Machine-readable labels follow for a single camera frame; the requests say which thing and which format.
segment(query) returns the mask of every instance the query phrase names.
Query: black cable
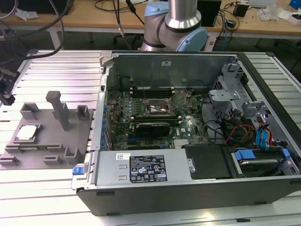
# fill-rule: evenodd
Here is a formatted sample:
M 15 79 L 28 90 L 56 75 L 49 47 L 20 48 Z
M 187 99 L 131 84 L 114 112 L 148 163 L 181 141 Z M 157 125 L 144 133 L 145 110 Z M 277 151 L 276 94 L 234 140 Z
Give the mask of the black cable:
M 293 69 L 295 68 L 295 66 L 297 66 L 297 64 L 299 63 L 299 61 L 301 60 L 301 57 L 296 61 L 296 63 L 293 65 L 293 67 L 291 68 L 290 72 L 293 71 Z
M 126 0 L 126 3 L 127 3 L 128 8 L 130 9 L 131 13 L 133 13 L 140 20 L 140 22 L 144 25 L 143 20 L 137 15 L 136 8 L 132 4 L 131 0 Z
M 221 9 L 221 11 L 224 11 L 224 12 L 227 12 L 227 13 L 230 13 L 232 16 L 234 16 L 236 19 L 237 19 L 237 21 L 238 21 L 238 25 L 237 25 L 237 27 L 236 28 L 234 28 L 233 30 L 229 30 L 229 31 L 236 31 L 238 28 L 239 28 L 239 26 L 240 26 L 240 21 L 239 21 L 239 18 L 236 16 L 236 15 L 234 15 L 233 13 L 231 13 L 230 11 L 227 11 L 227 10 L 225 10 L 225 9 Z
M 51 3 L 55 13 L 59 16 L 59 13 L 57 11 L 57 8 L 55 6 L 55 4 L 53 3 L 52 0 L 49 0 L 49 2 Z M 15 59 L 10 59 L 8 61 L 5 61 L 5 62 L 1 62 L 0 63 L 0 67 L 4 66 L 4 65 L 8 65 L 10 63 L 13 63 L 15 61 L 23 61 L 23 60 L 30 60 L 30 59 L 37 59 L 37 58 L 44 58 L 44 57 L 50 57 L 54 54 L 56 54 L 58 51 L 60 51 L 60 49 L 63 47 L 63 41 L 64 41 L 64 33 L 65 33 L 65 28 L 64 28 L 64 24 L 63 24 L 63 21 L 62 21 L 62 17 L 59 16 L 59 21 L 61 22 L 61 26 L 62 26 L 62 41 L 61 41 L 61 44 L 58 46 L 58 48 L 56 48 L 53 52 L 51 53 L 47 53 L 47 54 L 43 54 L 43 55 L 34 55 L 34 56 L 24 56 L 24 57 L 19 57 L 19 58 L 15 58 Z
M 230 2 L 224 6 L 224 9 L 228 9 L 229 7 L 235 6 L 236 4 L 237 4 L 237 1 Z
M 134 3 L 133 5 L 135 6 L 135 5 L 138 5 L 138 4 L 147 2 L 147 1 L 148 1 L 148 0 L 145 0 L 145 1 L 142 1 L 142 2 L 138 2 L 138 3 Z M 99 9 L 99 10 L 102 10 L 102 11 L 105 11 L 105 12 L 109 12 L 109 13 L 114 13 L 114 12 L 115 12 L 114 9 L 106 9 L 106 8 L 102 8 L 102 7 L 97 6 L 97 4 L 98 4 L 99 2 L 102 2 L 102 3 L 103 3 L 103 0 L 97 1 L 97 2 L 94 4 L 94 7 L 95 7 L 95 8 L 97 8 L 97 9 Z M 120 8 L 120 11 L 121 11 L 122 13 L 124 13 L 124 12 L 129 12 L 130 10 L 129 10 L 128 6 L 126 6 L 126 7 Z
M 67 0 L 67 3 L 66 3 L 66 6 L 63 10 L 63 12 L 61 14 L 58 15 L 58 17 L 51 23 L 49 23 L 48 25 L 44 26 L 44 27 L 41 27 L 35 31 L 31 31 L 31 32 L 27 32 L 27 33 L 22 33 L 20 35 L 14 35 L 13 37 L 10 37 L 9 39 L 12 39 L 12 38 L 21 38 L 21 37 L 27 37 L 27 36 L 31 36 L 31 35 L 34 35 L 34 34 L 37 34 L 39 32 L 42 32 L 42 31 L 45 31 L 47 30 L 49 27 L 52 27 L 53 25 L 55 25 L 57 22 L 61 21 L 62 20 L 62 17 L 67 13 L 67 11 L 69 10 L 69 6 L 70 6 L 70 3 L 71 3 L 72 0 Z
M 5 25 L 13 34 L 14 34 L 14 36 L 13 36 L 13 40 L 12 40 L 12 43 L 14 42 L 14 40 L 15 40 L 15 35 L 16 35 L 16 33 L 10 28 L 10 26 L 8 26 L 8 24 L 7 23 L 5 23 L 3 20 L 0 20 L 0 22 L 3 24 L 3 25 Z M 19 40 L 20 40 L 20 42 L 22 42 L 23 43 L 23 45 L 28 49 L 28 50 L 30 50 L 30 48 L 28 47 L 28 45 L 26 45 L 25 44 L 25 42 L 21 39 L 21 38 L 18 38 Z
M 125 42 L 125 44 L 127 45 L 127 48 L 129 50 L 132 50 L 130 45 L 128 44 L 126 38 L 125 38 L 125 34 L 124 34 L 124 31 L 122 29 L 122 25 L 121 25 L 121 22 L 120 22 L 120 17 L 119 17 L 119 13 L 120 13 L 120 8 L 119 8 L 119 0 L 118 0 L 118 3 L 117 3 L 117 9 L 116 9 L 116 4 L 115 4 L 115 0 L 113 0 L 113 7 L 114 7 L 114 11 L 115 11 L 115 16 L 116 16 L 116 20 L 117 20 L 117 24 L 118 24 L 118 28 L 119 28 L 119 31 L 120 31 L 120 34 Z
M 225 30 L 224 30 L 225 29 L 225 21 L 224 21 L 224 19 L 225 19 L 225 13 L 223 11 L 219 10 L 219 15 L 222 18 L 222 30 L 221 30 L 219 36 L 216 38 L 215 44 L 218 43 L 218 40 L 220 39 L 220 37 L 222 35 L 222 32 L 225 32 Z
M 136 14 L 136 13 L 134 13 L 134 15 L 140 20 L 140 22 L 144 25 L 144 22 L 143 22 L 143 20 Z

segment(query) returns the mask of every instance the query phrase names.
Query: blue latch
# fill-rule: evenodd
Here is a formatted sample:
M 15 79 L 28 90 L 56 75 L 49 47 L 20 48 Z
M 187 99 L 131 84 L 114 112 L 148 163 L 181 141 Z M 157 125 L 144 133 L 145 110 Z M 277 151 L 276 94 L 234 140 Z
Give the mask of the blue latch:
M 75 166 L 72 170 L 72 175 L 84 175 L 85 167 Z
M 290 153 L 288 152 L 288 150 L 286 148 L 284 148 L 282 151 L 286 158 L 290 157 Z
M 242 149 L 234 153 L 237 160 L 256 159 L 251 149 Z

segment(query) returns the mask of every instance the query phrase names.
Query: blue tab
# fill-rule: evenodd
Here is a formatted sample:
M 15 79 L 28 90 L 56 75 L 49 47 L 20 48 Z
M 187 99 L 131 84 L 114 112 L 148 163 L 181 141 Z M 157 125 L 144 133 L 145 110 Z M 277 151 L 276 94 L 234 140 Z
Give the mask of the blue tab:
M 264 130 L 262 138 L 261 138 L 261 144 L 260 144 L 260 146 L 264 147 L 266 150 L 268 150 L 268 147 L 266 146 L 266 143 L 265 143 L 265 140 L 267 139 L 267 136 L 268 136 L 268 132 L 266 130 Z
M 251 149 L 238 150 L 237 152 L 235 152 L 235 157 L 237 160 L 256 159 L 256 157 Z
M 84 175 L 84 167 L 75 166 L 73 167 L 72 174 L 73 175 Z
M 288 150 L 287 150 L 286 148 L 284 148 L 282 151 L 283 151 L 283 154 L 284 154 L 284 156 L 285 156 L 286 158 L 288 158 L 288 157 L 291 156 L 290 153 L 288 152 Z

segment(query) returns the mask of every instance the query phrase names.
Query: warning label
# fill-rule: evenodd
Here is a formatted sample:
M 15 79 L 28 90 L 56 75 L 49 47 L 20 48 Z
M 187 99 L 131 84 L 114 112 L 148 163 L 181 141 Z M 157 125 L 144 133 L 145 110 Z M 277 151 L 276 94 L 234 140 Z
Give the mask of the warning label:
M 167 181 L 164 156 L 131 156 L 130 181 L 132 183 Z

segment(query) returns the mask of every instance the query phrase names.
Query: sticker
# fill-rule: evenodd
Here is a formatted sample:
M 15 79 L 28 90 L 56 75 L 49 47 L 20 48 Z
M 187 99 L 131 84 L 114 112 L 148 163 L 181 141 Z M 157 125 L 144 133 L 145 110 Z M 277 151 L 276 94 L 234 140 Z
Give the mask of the sticker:
M 162 61 L 161 66 L 171 66 L 171 61 Z
M 131 153 L 117 153 L 116 160 L 129 160 Z
M 167 181 L 163 155 L 131 156 L 129 159 L 132 183 Z

